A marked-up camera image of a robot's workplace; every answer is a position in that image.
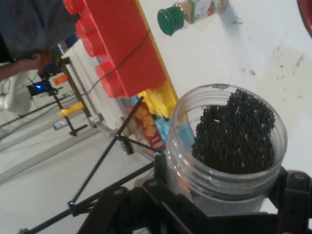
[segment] person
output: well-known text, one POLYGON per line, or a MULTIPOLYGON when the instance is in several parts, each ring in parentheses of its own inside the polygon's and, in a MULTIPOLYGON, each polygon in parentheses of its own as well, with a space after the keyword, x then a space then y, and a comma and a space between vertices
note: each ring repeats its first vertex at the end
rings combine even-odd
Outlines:
POLYGON ((0 81, 27 70, 41 72, 52 60, 51 49, 75 32, 78 19, 62 0, 0 0, 0 81))

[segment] yellow toy block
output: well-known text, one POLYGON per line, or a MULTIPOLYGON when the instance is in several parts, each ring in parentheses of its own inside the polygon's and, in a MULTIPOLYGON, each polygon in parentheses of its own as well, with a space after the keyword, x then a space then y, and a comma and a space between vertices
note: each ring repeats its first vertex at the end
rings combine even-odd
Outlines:
POLYGON ((75 113, 79 110, 83 109, 83 104, 82 102, 77 102, 76 104, 72 105, 70 108, 68 109, 62 109, 60 112, 59 112, 59 116, 69 116, 70 114, 72 113, 75 113))
POLYGON ((156 89, 148 89, 138 94, 143 96, 151 114, 158 113, 160 116, 171 117, 177 103, 176 92, 171 81, 166 80, 163 85, 156 89))

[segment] black beans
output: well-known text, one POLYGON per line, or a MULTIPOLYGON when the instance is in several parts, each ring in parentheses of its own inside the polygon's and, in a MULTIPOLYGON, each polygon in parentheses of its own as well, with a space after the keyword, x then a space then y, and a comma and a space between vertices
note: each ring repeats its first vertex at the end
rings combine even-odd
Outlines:
POLYGON ((274 164, 270 140, 273 111, 245 91, 231 93, 225 106, 207 106, 196 127, 193 156, 230 174, 264 171, 274 164))

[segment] metal frame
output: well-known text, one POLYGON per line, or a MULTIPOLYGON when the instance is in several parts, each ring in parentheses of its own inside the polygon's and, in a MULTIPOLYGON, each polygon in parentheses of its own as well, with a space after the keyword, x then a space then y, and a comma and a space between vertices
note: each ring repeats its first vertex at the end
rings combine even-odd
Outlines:
POLYGON ((94 175, 96 170, 99 168, 100 164, 105 159, 105 157, 107 156, 107 154, 109 153, 110 149, 112 148, 112 146, 115 144, 116 141, 118 141, 118 140, 120 140, 120 141, 128 140, 129 142, 131 142, 133 144, 137 144, 139 146, 142 146, 142 147, 144 147, 146 149, 152 150, 152 151, 160 153, 160 154, 162 153, 161 150, 155 149, 153 147, 150 147, 148 145, 142 144, 142 143, 140 143, 138 141, 129 139, 129 138, 121 135, 122 131, 127 126, 127 124, 129 123, 130 119, 134 116, 135 112, 139 108, 139 106, 142 103, 142 101, 143 101, 143 97, 140 97, 138 102, 135 104, 135 106, 133 107, 133 109, 131 110, 131 112, 129 113, 127 118, 125 119, 123 125, 119 128, 117 133, 114 135, 113 139, 111 140, 109 145, 106 147, 104 153, 99 158, 99 160, 97 161, 97 163, 95 164, 95 166, 93 167, 93 169, 91 170, 91 172, 89 173, 89 175, 87 176, 85 181, 83 182, 82 186, 79 188, 78 192, 74 195, 73 199, 68 202, 69 209, 67 209, 67 210, 63 211, 62 213, 54 216, 53 218, 45 221, 44 223, 34 227, 33 229, 30 229, 30 230, 22 229, 22 230, 20 230, 21 234, 35 234, 35 233, 38 233, 39 231, 41 231, 41 230, 51 226, 52 224, 60 221, 61 219, 69 216, 70 214, 72 214, 75 217, 75 216, 77 216, 79 214, 88 213, 90 211, 90 208, 93 207, 93 205, 94 205, 93 202, 95 200, 97 200, 101 196, 101 194, 103 194, 105 191, 110 190, 110 189, 116 189, 116 188, 120 187, 121 185, 123 185, 124 183, 134 179, 135 177, 139 176, 140 174, 142 174, 142 173, 148 171, 149 169, 153 168, 154 162, 151 162, 151 163, 147 164, 146 166, 144 166, 144 167, 136 170, 135 172, 129 174, 125 178, 115 182, 114 184, 108 186, 107 188, 97 192, 96 194, 94 194, 94 195, 88 197, 87 199, 83 200, 82 202, 76 204, 76 201, 79 198, 79 196, 81 195, 82 191, 84 190, 86 185, 89 183, 90 179, 92 178, 92 176, 94 175))

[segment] red object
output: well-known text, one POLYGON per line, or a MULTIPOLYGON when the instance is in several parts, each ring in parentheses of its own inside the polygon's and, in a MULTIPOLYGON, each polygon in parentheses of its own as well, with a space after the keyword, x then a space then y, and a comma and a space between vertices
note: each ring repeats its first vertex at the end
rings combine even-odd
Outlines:
POLYGON ((112 98, 129 98, 157 88, 166 80, 137 2, 64 0, 71 14, 81 15, 76 24, 77 34, 88 54, 100 59, 96 72, 112 98))
POLYGON ((166 145, 163 142, 156 125, 154 124, 153 117, 145 102, 139 106, 135 112, 135 117, 137 122, 142 127, 144 135, 150 143, 151 147, 158 150, 164 150, 166 145))
POLYGON ((312 1, 297 0, 297 2, 303 23, 312 37, 312 1))

